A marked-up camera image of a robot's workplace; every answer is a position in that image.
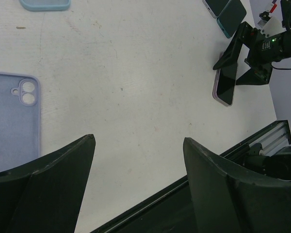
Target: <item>phone screen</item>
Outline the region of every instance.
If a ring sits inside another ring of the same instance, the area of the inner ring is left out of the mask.
[[[217,96],[228,105],[232,105],[233,103],[237,67],[238,64],[235,63],[220,70],[217,86]]]
[[[205,0],[212,12],[218,17],[228,4],[229,0]]]
[[[246,14],[246,9],[240,0],[231,0],[225,10],[220,14],[218,20],[223,30],[229,36],[233,36]]]

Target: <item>black smartphone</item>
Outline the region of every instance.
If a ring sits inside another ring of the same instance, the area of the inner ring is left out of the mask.
[[[213,97],[225,106],[232,106],[238,63],[217,71],[214,82]]]
[[[203,0],[212,17],[217,18],[230,0]]]
[[[230,0],[217,18],[217,23],[227,38],[233,36],[246,14],[247,11],[240,0]]]

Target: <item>tabletop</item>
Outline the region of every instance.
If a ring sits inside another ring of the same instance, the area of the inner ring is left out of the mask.
[[[221,153],[276,120],[268,85],[237,86],[231,107],[213,99],[229,42],[202,0],[73,0],[63,12],[0,0],[0,71],[39,79],[42,155],[97,141],[77,233],[183,177],[184,137]]]

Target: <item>lavender phone case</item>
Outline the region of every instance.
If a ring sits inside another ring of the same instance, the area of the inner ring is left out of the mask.
[[[0,172],[39,157],[39,92],[35,77],[0,73]]]

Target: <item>black cable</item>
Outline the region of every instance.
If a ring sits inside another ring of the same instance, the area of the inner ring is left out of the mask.
[[[273,69],[278,69],[278,70],[291,70],[291,68],[277,68],[277,67],[274,67],[272,64],[271,64],[272,68]]]

